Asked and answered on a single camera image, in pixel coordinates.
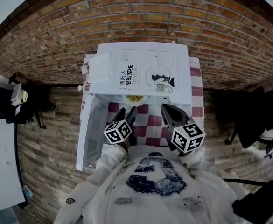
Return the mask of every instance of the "graphic print on shirt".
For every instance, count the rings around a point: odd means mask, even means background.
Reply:
[[[140,161],[135,174],[126,184],[139,193],[153,193],[161,196],[179,194],[186,187],[171,163],[164,158],[147,157]]]

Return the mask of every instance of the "small white item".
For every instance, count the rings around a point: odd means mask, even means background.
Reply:
[[[23,90],[21,89],[21,87],[22,87],[22,84],[20,83],[16,85],[13,89],[13,93],[11,96],[11,102],[13,106],[19,105],[22,100]]]
[[[21,103],[21,101],[22,101],[22,95],[23,95],[23,90],[21,89],[21,90],[19,91],[19,93],[18,93],[17,99],[14,100],[14,101],[12,101],[12,105],[13,105],[13,106],[17,106],[17,105],[19,105],[19,104]]]
[[[33,197],[33,192],[28,188],[27,185],[24,185],[24,186],[23,186],[23,190],[25,191],[25,195],[26,195],[27,197],[30,197],[30,198]]]
[[[17,115],[17,114],[19,114],[19,112],[20,112],[20,106],[18,106],[16,109],[15,109],[15,116]]]
[[[137,102],[131,101],[127,97],[127,95],[122,95],[122,98],[123,98],[123,101],[125,102],[125,104],[127,104],[127,105],[129,105],[131,107],[134,107],[134,106],[138,107],[138,106],[141,106],[141,105],[145,104],[146,101],[147,101],[147,99],[149,98],[149,96],[148,95],[144,95],[144,96],[142,96],[142,99],[140,101],[137,101]]]
[[[127,139],[132,131],[127,121],[124,119],[106,126],[103,133],[111,144],[116,144]]]
[[[106,83],[110,80],[110,54],[105,53],[90,59],[89,83]]]
[[[88,85],[90,85],[90,84],[79,85],[79,86],[77,87],[77,89],[78,89],[78,91],[82,91],[83,88],[86,87],[86,86],[88,86]]]
[[[206,133],[195,123],[174,128],[171,142],[184,153],[199,148]]]

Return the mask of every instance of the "person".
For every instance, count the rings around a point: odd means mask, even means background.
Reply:
[[[78,184],[55,224],[238,224],[232,204],[246,193],[205,161],[204,148],[178,156],[168,147],[110,148]]]

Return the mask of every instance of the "brick wall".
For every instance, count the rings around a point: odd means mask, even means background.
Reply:
[[[105,42],[187,44],[206,88],[273,85],[273,9],[263,0],[27,0],[0,26],[0,74],[82,82]]]

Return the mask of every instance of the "red and white checkered cloth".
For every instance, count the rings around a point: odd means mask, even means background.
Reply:
[[[192,105],[181,105],[188,116],[203,128],[204,125],[204,109],[203,109],[203,82],[198,58],[189,57],[190,75],[191,75],[191,89],[192,89]],[[84,85],[88,84],[88,63],[82,67]],[[84,108],[84,101],[86,94],[89,93],[89,86],[85,86],[81,109]],[[124,103],[110,103],[108,107],[107,122],[111,122],[115,114],[124,107],[126,115],[131,110],[131,107]],[[168,146],[166,136],[168,128],[164,125],[160,105],[142,105],[137,107],[137,118],[134,123],[135,134],[137,136],[138,145],[151,146]]]

